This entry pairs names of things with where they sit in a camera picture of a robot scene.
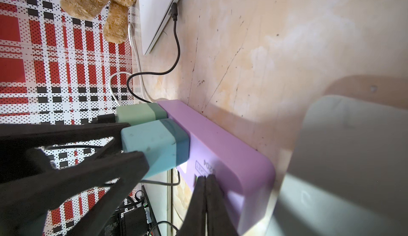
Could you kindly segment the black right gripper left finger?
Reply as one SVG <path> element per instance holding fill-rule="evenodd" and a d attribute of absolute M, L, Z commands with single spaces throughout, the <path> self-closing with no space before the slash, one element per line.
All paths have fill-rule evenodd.
<path fill-rule="evenodd" d="M 206 233 L 206 177 L 198 177 L 186 217 L 177 236 L 204 236 Z"/>

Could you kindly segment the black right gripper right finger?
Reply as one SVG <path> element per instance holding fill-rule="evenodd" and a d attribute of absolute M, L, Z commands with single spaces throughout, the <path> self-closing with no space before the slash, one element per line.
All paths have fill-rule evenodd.
<path fill-rule="evenodd" d="M 238 236 L 227 212 L 216 177 L 206 178 L 207 233 L 209 236 Z"/>

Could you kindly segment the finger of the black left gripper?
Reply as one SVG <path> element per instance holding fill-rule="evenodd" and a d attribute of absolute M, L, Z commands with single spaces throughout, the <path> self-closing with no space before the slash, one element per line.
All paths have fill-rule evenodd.
<path fill-rule="evenodd" d="M 118 154 L 122 150 L 121 130 L 129 126 L 128 123 L 1 124 L 1 181 L 10 182 L 43 172 L 28 160 L 28 150 L 32 148 L 112 137 L 87 161 Z"/>
<path fill-rule="evenodd" d="M 70 236 L 96 236 L 149 170 L 142 152 L 84 161 L 1 184 L 1 235 L 40 236 L 46 213 L 70 197 L 116 179 L 106 194 L 69 231 Z"/>

